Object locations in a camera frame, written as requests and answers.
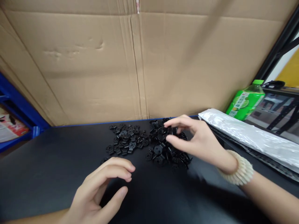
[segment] hand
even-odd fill
[[[111,178],[130,182],[135,167],[126,159],[112,157],[89,174],[78,188],[72,205],[60,224],[107,224],[118,212],[128,188],[120,188],[102,208],[99,206]]]
[[[164,127],[169,126],[178,127],[177,134],[189,130],[194,135],[190,141],[168,135],[166,140],[174,147],[215,165],[227,174],[236,171],[237,160],[220,145],[206,122],[182,115],[164,123]]]

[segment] black tabletop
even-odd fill
[[[149,133],[148,120],[130,121]],[[76,189],[107,156],[115,134],[110,124],[51,128],[0,160],[0,218],[10,220],[70,207]],[[255,170],[290,193],[299,185],[252,158],[237,145]],[[129,192],[111,223],[252,223],[268,219],[216,168],[194,158],[189,170],[173,172],[145,161],[148,147],[136,149],[130,160],[132,181],[113,180],[101,204],[123,185]]]

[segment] blue shelf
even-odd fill
[[[10,147],[14,146],[15,144],[21,142],[21,141],[27,141],[32,139],[32,132],[28,132],[26,134],[24,134],[21,137],[18,137],[16,139],[7,141],[7,142],[2,142],[0,143],[0,153],[4,152],[5,150],[9,149]]]
[[[0,152],[5,151],[18,142],[35,138],[51,127],[1,73],[0,104],[3,105],[16,119],[24,123],[30,130],[27,134],[17,139],[0,143]]]

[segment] green bottle cap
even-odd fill
[[[254,81],[253,81],[253,83],[252,84],[258,84],[258,85],[261,85],[261,84],[263,84],[263,80],[260,80],[260,79],[255,79]]]

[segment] green bottle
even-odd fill
[[[261,88],[263,80],[256,79],[252,85],[237,92],[226,114],[238,120],[245,120],[265,96]]]

